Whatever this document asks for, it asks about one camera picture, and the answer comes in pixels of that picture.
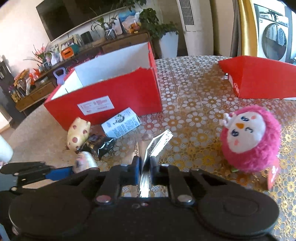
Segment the white blue small carton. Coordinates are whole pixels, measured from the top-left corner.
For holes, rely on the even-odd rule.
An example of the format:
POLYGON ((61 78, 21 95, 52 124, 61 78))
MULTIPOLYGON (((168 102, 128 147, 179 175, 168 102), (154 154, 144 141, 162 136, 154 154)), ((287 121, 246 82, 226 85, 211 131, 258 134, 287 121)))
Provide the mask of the white blue small carton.
POLYGON ((140 124, 137 114, 131 108, 127 108, 104 122, 101 127, 107 137, 121 138, 140 124))

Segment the cartoon face egg toy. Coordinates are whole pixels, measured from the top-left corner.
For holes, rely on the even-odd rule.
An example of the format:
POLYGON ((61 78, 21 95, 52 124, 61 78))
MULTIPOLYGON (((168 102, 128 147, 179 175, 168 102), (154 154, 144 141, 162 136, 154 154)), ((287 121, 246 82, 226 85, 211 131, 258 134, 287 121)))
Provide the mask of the cartoon face egg toy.
POLYGON ((79 173, 91 168, 98 168, 92 154, 89 152, 79 152, 77 154, 75 164, 72 168, 74 173, 79 173))

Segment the black snack packet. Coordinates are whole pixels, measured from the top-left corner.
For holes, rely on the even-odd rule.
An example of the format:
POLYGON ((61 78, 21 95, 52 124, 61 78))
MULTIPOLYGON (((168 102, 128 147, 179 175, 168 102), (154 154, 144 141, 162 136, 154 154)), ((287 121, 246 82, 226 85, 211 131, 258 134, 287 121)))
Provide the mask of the black snack packet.
POLYGON ((77 148, 76 152, 89 152, 92 156, 101 160, 105 154, 113 149, 116 141, 116 138, 91 135, 81 147, 77 148))

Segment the red box lid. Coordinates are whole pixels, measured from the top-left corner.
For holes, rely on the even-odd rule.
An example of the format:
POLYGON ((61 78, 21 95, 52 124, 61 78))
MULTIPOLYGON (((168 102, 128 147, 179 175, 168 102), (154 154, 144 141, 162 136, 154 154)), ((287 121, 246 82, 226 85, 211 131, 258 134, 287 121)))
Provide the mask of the red box lid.
POLYGON ((220 60, 218 64, 239 98, 295 100, 295 65, 252 56, 220 60))

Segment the red cardboard box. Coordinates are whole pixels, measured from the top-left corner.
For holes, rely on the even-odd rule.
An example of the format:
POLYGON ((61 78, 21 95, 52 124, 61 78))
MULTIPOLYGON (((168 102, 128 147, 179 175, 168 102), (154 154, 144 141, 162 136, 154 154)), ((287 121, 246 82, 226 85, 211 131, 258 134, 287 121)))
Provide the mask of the red cardboard box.
POLYGON ((122 48, 75 66, 44 106, 64 130, 77 117, 96 125, 127 108, 138 116, 161 112, 151 44, 122 48))

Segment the white washing machine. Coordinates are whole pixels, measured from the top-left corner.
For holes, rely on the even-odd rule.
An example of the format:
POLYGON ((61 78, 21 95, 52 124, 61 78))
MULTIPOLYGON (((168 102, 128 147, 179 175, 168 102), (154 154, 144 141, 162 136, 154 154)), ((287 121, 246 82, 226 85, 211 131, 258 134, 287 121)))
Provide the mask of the white washing machine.
POLYGON ((288 50, 289 19, 284 11, 254 2, 257 21, 257 57, 285 62, 288 50))

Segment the silver foil snack bag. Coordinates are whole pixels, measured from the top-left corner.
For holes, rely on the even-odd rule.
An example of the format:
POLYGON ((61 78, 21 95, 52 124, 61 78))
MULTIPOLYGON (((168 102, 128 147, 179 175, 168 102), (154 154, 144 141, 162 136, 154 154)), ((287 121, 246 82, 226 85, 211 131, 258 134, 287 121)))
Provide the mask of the silver foil snack bag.
POLYGON ((140 157, 138 197, 149 197, 152 186, 151 169, 156 163, 156 157, 172 138, 173 133, 170 130, 165 130, 155 137, 151 133, 145 133, 138 139, 137 147, 140 157))

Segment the snack bags on sideboard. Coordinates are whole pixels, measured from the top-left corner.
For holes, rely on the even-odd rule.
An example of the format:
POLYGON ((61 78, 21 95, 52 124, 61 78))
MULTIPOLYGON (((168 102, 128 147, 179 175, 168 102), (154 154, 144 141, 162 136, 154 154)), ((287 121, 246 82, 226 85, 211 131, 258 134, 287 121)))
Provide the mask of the snack bags on sideboard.
POLYGON ((121 23, 122 29, 127 34, 135 34, 138 33, 141 29, 140 22, 140 12, 136 12, 135 10, 124 11, 119 14, 118 18, 121 23))

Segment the yellow curtain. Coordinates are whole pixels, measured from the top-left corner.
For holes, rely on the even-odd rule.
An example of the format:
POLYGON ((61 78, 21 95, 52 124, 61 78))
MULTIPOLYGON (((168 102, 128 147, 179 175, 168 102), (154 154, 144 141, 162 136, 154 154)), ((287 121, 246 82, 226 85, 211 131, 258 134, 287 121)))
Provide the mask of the yellow curtain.
POLYGON ((238 1, 241 21, 241 53, 257 56, 258 27, 254 4, 250 0, 238 1))

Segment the red flower arrangement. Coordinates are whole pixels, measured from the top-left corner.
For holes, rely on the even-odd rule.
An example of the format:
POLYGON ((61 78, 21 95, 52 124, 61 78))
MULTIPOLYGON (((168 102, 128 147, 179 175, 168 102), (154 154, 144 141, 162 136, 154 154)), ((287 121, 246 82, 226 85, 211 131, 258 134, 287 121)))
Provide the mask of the red flower arrangement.
POLYGON ((50 70, 52 68, 51 59, 53 51, 51 50, 51 45, 48 42, 46 45, 42 44, 41 48, 37 49, 33 45, 34 50, 32 51, 33 57, 27 57, 25 61, 37 62, 39 67, 43 67, 45 70, 50 70))

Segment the pink plush bird toy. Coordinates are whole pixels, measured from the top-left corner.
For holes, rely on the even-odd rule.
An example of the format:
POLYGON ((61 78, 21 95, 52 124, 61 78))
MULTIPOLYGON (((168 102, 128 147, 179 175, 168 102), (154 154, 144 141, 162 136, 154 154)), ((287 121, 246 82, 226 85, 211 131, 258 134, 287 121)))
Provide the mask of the pink plush bird toy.
POLYGON ((245 173, 279 168, 281 125, 267 109, 250 105, 233 113, 224 113, 221 148, 227 162, 245 173))

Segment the white planter green plant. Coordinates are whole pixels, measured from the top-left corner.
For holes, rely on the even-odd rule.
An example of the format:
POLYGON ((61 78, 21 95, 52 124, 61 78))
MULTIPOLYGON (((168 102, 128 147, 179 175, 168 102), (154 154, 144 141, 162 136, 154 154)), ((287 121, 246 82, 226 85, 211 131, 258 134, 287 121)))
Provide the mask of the white planter green plant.
POLYGON ((142 28, 151 36, 154 51, 159 58, 175 58, 178 52, 179 33, 176 24, 160 23, 156 11, 144 9, 139 15, 142 28))

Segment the white tower air conditioner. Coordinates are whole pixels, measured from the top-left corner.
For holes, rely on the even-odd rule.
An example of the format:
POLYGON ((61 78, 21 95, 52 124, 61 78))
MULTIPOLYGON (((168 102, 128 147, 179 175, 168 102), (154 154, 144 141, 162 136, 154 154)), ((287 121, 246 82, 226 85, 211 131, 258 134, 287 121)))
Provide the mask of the white tower air conditioner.
POLYGON ((177 0, 188 54, 213 55, 214 37, 209 0, 177 0))

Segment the black speaker box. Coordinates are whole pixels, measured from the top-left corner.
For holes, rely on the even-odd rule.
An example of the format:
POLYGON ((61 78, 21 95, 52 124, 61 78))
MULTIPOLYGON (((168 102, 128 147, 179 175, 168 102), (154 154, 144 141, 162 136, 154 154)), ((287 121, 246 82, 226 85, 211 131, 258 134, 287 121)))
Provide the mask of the black speaker box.
POLYGON ((82 33, 80 36, 85 45, 93 42, 92 35, 89 31, 82 33))

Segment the spotted cream pig toy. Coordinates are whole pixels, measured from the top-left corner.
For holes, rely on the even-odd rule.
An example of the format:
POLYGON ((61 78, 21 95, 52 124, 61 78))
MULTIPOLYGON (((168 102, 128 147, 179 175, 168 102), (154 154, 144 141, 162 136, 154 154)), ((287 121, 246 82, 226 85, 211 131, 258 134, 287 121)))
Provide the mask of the spotted cream pig toy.
POLYGON ((88 139, 91 122, 77 117, 67 133, 67 148, 76 152, 88 139))

